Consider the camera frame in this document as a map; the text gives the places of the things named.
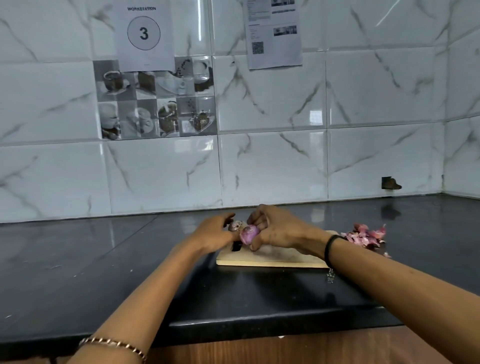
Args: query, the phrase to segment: bracelet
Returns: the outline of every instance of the bracelet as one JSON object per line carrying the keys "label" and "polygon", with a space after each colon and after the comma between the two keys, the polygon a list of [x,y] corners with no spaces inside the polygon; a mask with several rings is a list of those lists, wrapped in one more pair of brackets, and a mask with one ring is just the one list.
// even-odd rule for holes
{"label": "bracelet", "polygon": [[332,267],[332,263],[330,263],[330,258],[328,257],[328,254],[330,253],[330,247],[332,246],[333,242],[337,239],[346,240],[343,236],[332,235],[330,239],[328,239],[327,245],[325,246],[324,261],[327,264],[327,267],[329,267],[330,269],[333,269],[333,267]]}
{"label": "bracelet", "polygon": [[116,348],[126,348],[128,350],[131,350],[132,352],[134,352],[138,356],[140,356],[140,358],[142,359],[142,363],[146,363],[146,361],[147,361],[147,356],[140,349],[138,349],[138,348],[136,348],[136,347],[134,347],[130,344],[127,344],[125,342],[93,337],[93,338],[83,339],[78,344],[78,347],[80,348],[80,347],[84,346],[85,344],[100,344],[100,345],[107,345],[107,346],[112,346],[112,347],[116,347]]}

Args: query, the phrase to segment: number 3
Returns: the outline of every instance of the number 3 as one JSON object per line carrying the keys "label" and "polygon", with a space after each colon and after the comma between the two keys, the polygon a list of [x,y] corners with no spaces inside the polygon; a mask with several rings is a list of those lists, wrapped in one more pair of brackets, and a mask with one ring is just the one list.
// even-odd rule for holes
{"label": "number 3", "polygon": [[144,33],[144,35],[140,36],[140,39],[147,40],[148,39],[148,30],[145,27],[141,27],[140,31]]}

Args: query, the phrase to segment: qr code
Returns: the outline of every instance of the qr code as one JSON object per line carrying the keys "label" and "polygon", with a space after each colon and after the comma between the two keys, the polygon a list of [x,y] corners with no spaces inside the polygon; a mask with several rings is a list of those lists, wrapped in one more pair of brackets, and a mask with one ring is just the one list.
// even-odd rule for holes
{"label": "qr code", "polygon": [[263,42],[252,42],[253,54],[263,54],[264,53],[264,43]]}

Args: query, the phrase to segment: kitchen counter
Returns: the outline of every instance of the kitchen counter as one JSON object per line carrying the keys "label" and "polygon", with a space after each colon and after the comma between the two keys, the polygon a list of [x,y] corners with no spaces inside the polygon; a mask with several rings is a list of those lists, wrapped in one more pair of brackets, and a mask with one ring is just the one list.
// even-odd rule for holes
{"label": "kitchen counter", "polygon": [[[394,260],[480,294],[480,201],[447,195],[286,206],[323,229],[387,224]],[[246,219],[252,208],[234,209]],[[0,225],[0,360],[69,355],[218,210]],[[154,346],[401,325],[324,269],[198,262]]]}

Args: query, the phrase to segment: paper sign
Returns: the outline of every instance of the paper sign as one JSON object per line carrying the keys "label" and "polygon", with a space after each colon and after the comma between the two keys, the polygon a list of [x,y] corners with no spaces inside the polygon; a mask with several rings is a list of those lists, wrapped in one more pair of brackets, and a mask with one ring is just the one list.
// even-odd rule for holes
{"label": "paper sign", "polygon": [[302,64],[298,1],[243,0],[249,69]]}
{"label": "paper sign", "polygon": [[175,71],[169,0],[116,0],[113,6],[120,71]]}

